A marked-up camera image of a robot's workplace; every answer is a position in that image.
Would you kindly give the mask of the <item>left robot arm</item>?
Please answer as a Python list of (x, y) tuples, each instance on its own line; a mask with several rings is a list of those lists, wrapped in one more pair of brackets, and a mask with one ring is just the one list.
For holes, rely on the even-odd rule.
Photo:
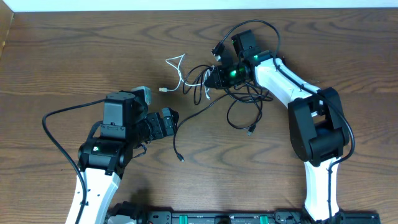
[(67, 223), (104, 223), (133, 151), (175, 134), (178, 113), (171, 108), (149, 113), (149, 104), (145, 86), (106, 95), (103, 119), (92, 126), (78, 151), (81, 176)]

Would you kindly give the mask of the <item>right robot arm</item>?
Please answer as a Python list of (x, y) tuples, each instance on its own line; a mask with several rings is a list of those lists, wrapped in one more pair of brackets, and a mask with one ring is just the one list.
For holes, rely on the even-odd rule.
[(305, 218), (310, 223), (339, 223), (336, 201), (338, 165), (347, 160), (343, 148), (354, 146), (340, 96), (333, 88), (311, 85), (289, 70), (277, 52), (262, 50), (251, 30), (231, 38), (238, 61), (222, 42), (211, 51), (220, 65), (205, 86), (229, 90), (252, 81), (269, 90), (288, 110), (290, 142), (305, 166)]

